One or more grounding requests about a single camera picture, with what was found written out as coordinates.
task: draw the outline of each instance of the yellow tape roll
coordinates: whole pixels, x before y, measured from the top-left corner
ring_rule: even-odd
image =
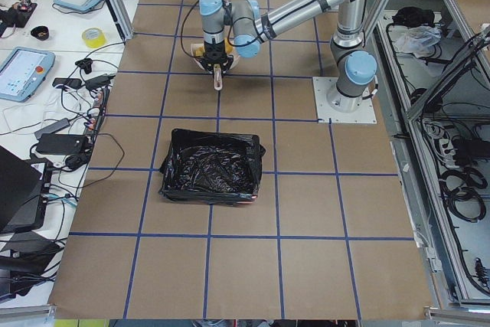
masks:
[[[92,49],[97,49],[106,43],[106,36],[100,28],[88,28],[82,33],[85,45]]]

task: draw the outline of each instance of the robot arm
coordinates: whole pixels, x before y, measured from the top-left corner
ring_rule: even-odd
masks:
[[[338,30],[332,39],[332,52],[342,75],[346,56],[359,49],[363,41],[361,29],[364,3],[365,0],[291,0],[260,16],[258,4],[253,0],[241,0],[227,4],[224,4],[224,0],[200,0],[205,50],[200,63],[205,70],[214,74],[215,84],[217,79],[221,79],[221,73],[225,73],[230,68],[233,63],[233,56],[228,55],[225,50],[225,25],[230,25],[233,29],[234,46],[237,53],[241,57],[255,57],[258,55],[260,44],[263,42],[276,38],[283,32],[336,5],[341,5],[338,15]],[[363,64],[365,61],[359,60],[355,64]],[[369,60],[368,64],[372,66],[372,60]],[[369,81],[372,80],[374,73],[372,73]],[[344,83],[349,97],[352,97],[350,94],[352,92],[357,94],[360,91],[359,95],[362,94],[366,87],[364,82],[366,76],[361,79],[364,83],[362,87],[347,87],[351,83]]]

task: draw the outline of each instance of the small black bowl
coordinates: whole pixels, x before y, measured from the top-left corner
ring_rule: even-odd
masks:
[[[44,41],[49,38],[49,29],[46,26],[37,26],[31,30],[31,36],[38,40]]]

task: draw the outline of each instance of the tiled table surface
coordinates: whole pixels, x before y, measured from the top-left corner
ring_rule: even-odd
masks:
[[[315,120],[311,76],[336,73],[335,14],[263,44],[217,93],[176,37],[194,1],[140,0],[103,127],[126,156],[83,190],[51,295],[59,318],[423,318],[430,294],[381,112],[376,126]],[[200,34],[194,11],[184,44]],[[176,127],[258,134],[257,201],[160,196]],[[99,137],[87,181],[119,157]]]

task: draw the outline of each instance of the plastic bag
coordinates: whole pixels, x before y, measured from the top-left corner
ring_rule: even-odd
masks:
[[[160,194],[210,204],[254,201],[265,151],[256,135],[174,129]]]
[[[429,26],[410,28],[395,41],[395,50],[409,53],[415,57],[427,57],[433,54],[432,46],[441,40],[441,30]]]

